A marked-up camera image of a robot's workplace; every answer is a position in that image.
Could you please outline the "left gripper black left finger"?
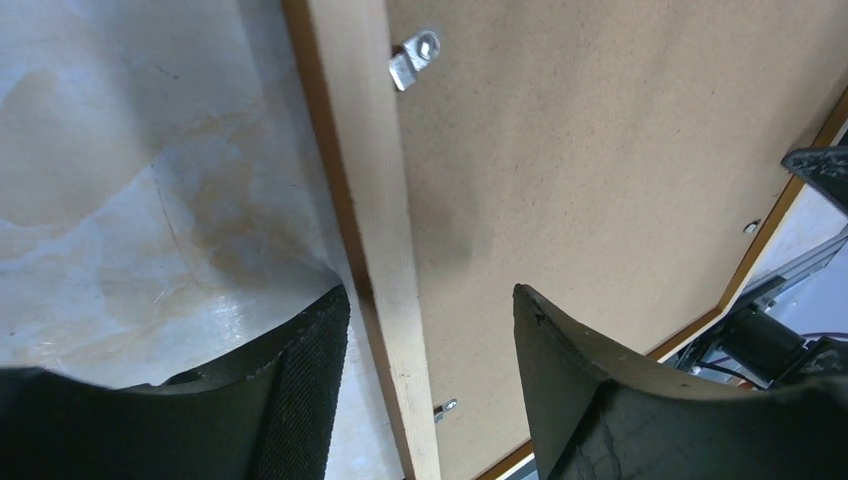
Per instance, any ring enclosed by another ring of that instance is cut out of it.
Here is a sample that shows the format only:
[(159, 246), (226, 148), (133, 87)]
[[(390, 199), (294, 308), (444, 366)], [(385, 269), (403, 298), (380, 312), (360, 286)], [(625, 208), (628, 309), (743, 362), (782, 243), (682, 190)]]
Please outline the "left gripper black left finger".
[(109, 389), (41, 367), (1, 372), (5, 479), (321, 479), (350, 303), (292, 319), (163, 384)]

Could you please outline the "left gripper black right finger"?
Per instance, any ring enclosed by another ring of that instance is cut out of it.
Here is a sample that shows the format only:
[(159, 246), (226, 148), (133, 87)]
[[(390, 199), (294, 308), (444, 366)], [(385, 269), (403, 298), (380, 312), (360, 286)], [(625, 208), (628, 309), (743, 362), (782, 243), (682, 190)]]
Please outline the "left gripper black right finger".
[(513, 290), (514, 338), (543, 479), (843, 479), (847, 380), (752, 391), (647, 358)]

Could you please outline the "brown cardboard backing board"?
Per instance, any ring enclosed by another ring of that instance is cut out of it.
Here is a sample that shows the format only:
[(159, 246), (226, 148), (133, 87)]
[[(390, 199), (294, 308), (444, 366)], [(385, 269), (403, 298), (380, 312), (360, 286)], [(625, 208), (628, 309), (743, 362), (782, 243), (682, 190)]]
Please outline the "brown cardboard backing board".
[(528, 439), (512, 291), (646, 353), (719, 303), (847, 83), (843, 1), (391, 1), (440, 475)]

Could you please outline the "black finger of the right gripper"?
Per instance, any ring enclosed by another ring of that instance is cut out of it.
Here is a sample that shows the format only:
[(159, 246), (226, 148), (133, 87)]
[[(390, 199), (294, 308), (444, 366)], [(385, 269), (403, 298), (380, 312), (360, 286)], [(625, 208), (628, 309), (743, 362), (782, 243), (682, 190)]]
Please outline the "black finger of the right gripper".
[(811, 147), (789, 152), (781, 165), (847, 214), (847, 147)]

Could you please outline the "wooden picture frame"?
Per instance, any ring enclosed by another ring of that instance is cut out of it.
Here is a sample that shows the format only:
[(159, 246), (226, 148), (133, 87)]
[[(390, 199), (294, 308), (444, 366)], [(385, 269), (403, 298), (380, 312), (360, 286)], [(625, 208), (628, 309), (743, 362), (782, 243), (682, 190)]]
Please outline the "wooden picture frame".
[[(284, 10), (403, 472), (444, 479), (398, 111), (405, 91), (388, 70), (408, 38), (393, 41), (389, 2), (288, 1)], [(642, 354), (665, 359), (725, 313), (796, 191), (787, 176), (718, 305)]]

